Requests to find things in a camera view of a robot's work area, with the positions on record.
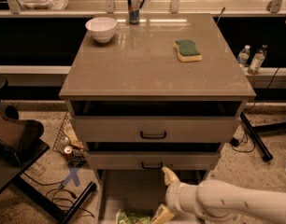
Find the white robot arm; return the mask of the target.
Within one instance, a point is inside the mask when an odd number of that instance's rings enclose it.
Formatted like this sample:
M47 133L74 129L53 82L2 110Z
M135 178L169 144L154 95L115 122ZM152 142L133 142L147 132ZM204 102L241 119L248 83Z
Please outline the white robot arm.
M191 214L216 224L234 224L240 215L261 219L266 224L286 224L286 193L244 189L209 179L198 185L181 182L167 167L162 168L167 186L151 224L165 224L177 215Z

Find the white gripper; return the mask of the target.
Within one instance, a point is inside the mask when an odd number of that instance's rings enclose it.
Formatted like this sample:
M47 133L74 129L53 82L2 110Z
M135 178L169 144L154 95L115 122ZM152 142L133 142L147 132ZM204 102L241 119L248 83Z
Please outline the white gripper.
M182 184L178 176L168 167L163 167L162 171L164 172L164 184L168 186L165 194L165 203L167 206L161 204L158 207L150 224L165 224L171 220L175 214L180 215L183 213L181 206Z

